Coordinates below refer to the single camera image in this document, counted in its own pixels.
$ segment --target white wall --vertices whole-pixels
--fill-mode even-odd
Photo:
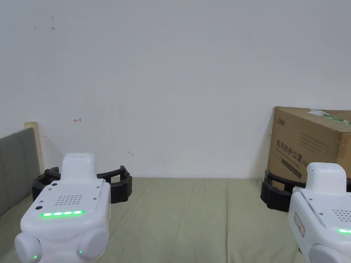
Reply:
[[[88,151],[98,172],[261,177],[274,106],[351,109],[350,9],[2,1],[0,135],[38,121],[56,151],[46,149],[47,167],[58,153]]]

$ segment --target green tape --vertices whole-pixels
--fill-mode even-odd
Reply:
[[[318,116],[324,116],[324,117],[326,117],[328,119],[332,119],[332,120],[335,120],[335,121],[339,121],[339,122],[343,122],[343,123],[351,125],[351,123],[349,121],[335,118],[335,117],[331,116],[330,114],[327,114],[326,112],[324,112],[322,110],[314,109],[314,110],[310,111],[309,113],[314,114],[314,115],[318,115]]]

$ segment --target wall stain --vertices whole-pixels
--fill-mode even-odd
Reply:
[[[129,153],[134,158],[134,154],[132,154],[130,151],[127,151],[127,153]]]

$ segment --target label on box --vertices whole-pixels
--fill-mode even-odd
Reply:
[[[317,116],[322,116],[323,114],[326,114],[324,111],[322,111],[322,110],[316,110],[316,109],[313,109],[313,110],[311,110],[311,111],[308,112],[308,113],[311,113],[311,114],[317,115]]]

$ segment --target red label on robot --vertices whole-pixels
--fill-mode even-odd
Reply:
[[[294,221],[295,221],[298,229],[300,230],[302,237],[304,237],[305,228],[304,228],[304,225],[301,223],[301,220],[300,220],[299,216],[297,215],[297,213],[295,213],[295,215],[294,215]]]

